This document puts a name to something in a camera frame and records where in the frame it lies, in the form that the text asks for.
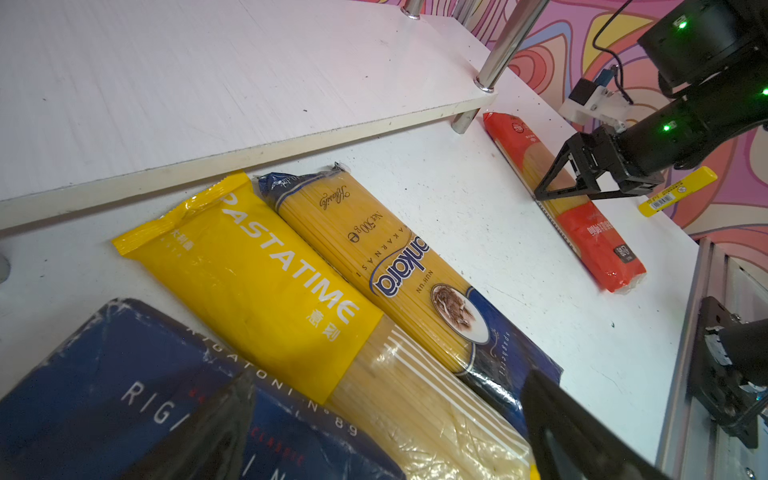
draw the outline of black cable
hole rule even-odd
[[[632,98],[627,94],[626,91],[624,91],[624,64],[621,63],[621,59],[618,55],[616,55],[616,52],[612,51],[609,48],[602,48],[598,47],[598,37],[603,33],[603,31],[606,29],[607,26],[611,24],[611,22],[619,16],[620,13],[624,11],[624,9],[632,3],[632,0],[627,0],[624,2],[624,4],[619,7],[617,11],[614,12],[613,15],[608,19],[607,22],[605,22],[605,25],[603,25],[600,30],[598,30],[598,33],[592,38],[592,47],[596,48],[599,51],[604,51],[605,53],[611,54],[611,56],[616,60],[616,63],[618,64],[618,74],[614,76],[614,81],[616,82],[616,86],[618,87],[619,91],[621,92],[621,96],[623,96],[630,105],[634,105],[634,102],[632,101]]]

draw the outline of colorful wallpaper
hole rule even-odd
[[[402,4],[404,0],[363,0]],[[456,0],[425,0],[423,12],[450,15]],[[515,0],[481,0],[468,28],[493,47]],[[612,65],[609,54],[592,48],[592,38],[623,0],[551,0],[510,68],[553,108],[558,109],[579,78],[594,79]],[[635,105],[630,124],[662,108],[657,70],[636,45],[637,38],[680,0],[634,0],[606,28],[599,45],[616,51],[624,63],[624,83]],[[591,131],[588,125],[585,131]],[[762,128],[717,148],[704,165],[718,180],[664,212],[695,240],[708,236],[739,259],[742,267],[768,286],[768,132]],[[667,172],[667,185],[687,174]]]

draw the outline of blue and yellow spaghetti package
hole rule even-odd
[[[407,478],[528,478],[525,440],[326,263],[246,174],[113,244],[249,363],[360,427]]]

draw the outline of pasta package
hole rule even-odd
[[[498,149],[532,194],[554,162],[552,153],[518,117],[486,113],[483,121]],[[551,188],[575,185],[576,180],[561,170]],[[589,197],[578,195],[537,204],[602,288],[626,292],[642,278],[645,266]]]
[[[527,436],[520,393],[531,369],[562,369],[387,210],[349,172],[269,174],[275,211],[515,429]]]
[[[337,413],[338,429],[367,433],[406,478],[529,478],[520,434],[349,285],[254,194],[246,174],[113,244],[246,369],[308,396],[313,411]]]

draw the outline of plastic wrapper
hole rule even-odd
[[[367,432],[407,478],[528,478],[525,440],[341,278],[247,175],[113,243],[243,358]]]
[[[554,163],[552,153],[520,118],[487,113],[483,121],[507,162],[528,191],[533,192]],[[576,180],[561,170],[551,188],[575,184]],[[602,288],[626,292],[642,278],[645,266],[589,197],[579,195],[537,203]]]
[[[527,435],[520,392],[531,369],[561,368],[415,232],[339,167],[269,174],[267,202],[444,367]]]
[[[0,478],[400,480],[363,431],[138,300],[0,401]]]

